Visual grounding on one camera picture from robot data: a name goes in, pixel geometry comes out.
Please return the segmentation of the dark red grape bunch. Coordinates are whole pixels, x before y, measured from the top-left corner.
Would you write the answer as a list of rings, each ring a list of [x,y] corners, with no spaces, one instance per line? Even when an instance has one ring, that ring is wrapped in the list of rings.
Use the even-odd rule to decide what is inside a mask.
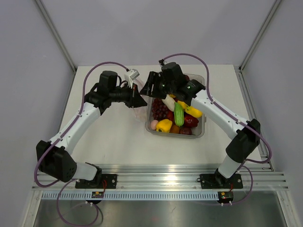
[[[154,99],[151,105],[152,116],[155,120],[161,121],[166,119],[168,108],[161,99]]]

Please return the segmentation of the green bitter gourd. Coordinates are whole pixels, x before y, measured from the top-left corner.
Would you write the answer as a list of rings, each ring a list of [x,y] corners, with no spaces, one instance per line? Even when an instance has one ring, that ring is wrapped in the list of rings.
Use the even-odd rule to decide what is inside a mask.
[[[182,126],[184,124],[184,111],[182,106],[175,102],[174,107],[174,120],[177,126]]]

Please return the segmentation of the clear pink zip top bag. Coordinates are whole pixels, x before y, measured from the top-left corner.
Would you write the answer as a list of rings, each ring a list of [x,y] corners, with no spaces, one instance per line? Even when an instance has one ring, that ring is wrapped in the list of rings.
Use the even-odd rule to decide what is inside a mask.
[[[140,78],[136,78],[133,82],[138,86],[138,91],[141,91],[144,86],[143,81]],[[147,121],[148,106],[133,108],[133,111],[137,120],[141,122]]]

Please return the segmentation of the yellow bell pepper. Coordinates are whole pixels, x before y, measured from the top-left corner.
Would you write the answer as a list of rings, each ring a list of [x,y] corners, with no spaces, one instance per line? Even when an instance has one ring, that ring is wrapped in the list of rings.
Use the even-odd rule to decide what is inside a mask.
[[[173,122],[169,119],[161,120],[156,125],[156,131],[160,132],[170,132]]]

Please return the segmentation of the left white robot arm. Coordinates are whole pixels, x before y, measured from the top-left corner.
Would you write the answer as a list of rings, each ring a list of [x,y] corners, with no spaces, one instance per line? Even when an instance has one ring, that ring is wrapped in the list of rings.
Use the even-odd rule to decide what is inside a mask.
[[[87,129],[107,110],[112,103],[124,103],[128,108],[147,106],[140,96],[137,85],[138,70],[131,69],[125,74],[125,85],[118,84],[120,77],[114,71],[103,71],[99,81],[92,89],[82,94],[80,109],[55,136],[48,141],[40,141],[36,146],[37,165],[35,167],[35,183],[37,172],[43,172],[56,182],[67,183],[71,180],[83,180],[91,188],[102,184],[102,169],[94,164],[79,163],[71,154]]]

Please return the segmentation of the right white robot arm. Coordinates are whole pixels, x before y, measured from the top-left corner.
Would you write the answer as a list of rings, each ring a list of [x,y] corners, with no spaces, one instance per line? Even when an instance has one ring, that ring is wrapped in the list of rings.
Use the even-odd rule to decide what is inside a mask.
[[[226,157],[212,174],[211,183],[220,188],[231,183],[236,171],[260,144],[258,120],[248,121],[225,109],[205,85],[196,79],[188,80],[175,62],[162,65],[160,72],[151,71],[140,94],[161,99],[174,95],[179,101],[204,113],[227,134],[231,142],[225,149]]]

